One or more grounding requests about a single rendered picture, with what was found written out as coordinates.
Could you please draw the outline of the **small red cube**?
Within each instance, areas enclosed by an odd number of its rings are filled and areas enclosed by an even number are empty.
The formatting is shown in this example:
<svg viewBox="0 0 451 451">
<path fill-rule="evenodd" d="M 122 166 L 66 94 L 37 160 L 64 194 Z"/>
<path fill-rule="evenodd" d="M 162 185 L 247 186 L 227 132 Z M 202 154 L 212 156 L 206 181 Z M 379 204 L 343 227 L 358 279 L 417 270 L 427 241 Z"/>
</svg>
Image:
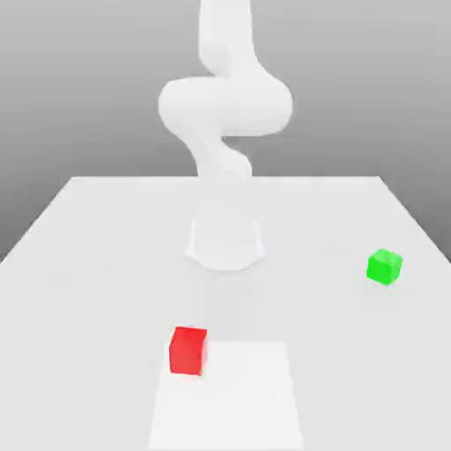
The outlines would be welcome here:
<svg viewBox="0 0 451 451">
<path fill-rule="evenodd" d="M 168 352 L 172 373 L 201 376 L 207 355 L 207 330 L 176 326 Z"/>
</svg>

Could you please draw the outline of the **small green cube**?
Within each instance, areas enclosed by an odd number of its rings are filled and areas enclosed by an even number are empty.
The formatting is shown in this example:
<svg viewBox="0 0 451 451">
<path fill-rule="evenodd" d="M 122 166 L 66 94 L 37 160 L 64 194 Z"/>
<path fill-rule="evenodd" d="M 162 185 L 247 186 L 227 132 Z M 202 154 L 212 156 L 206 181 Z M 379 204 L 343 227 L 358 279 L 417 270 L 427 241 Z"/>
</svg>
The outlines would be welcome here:
<svg viewBox="0 0 451 451">
<path fill-rule="evenodd" d="M 366 276 L 383 285 L 391 285 L 401 273 L 403 258 L 385 248 L 380 248 L 368 258 Z"/>
</svg>

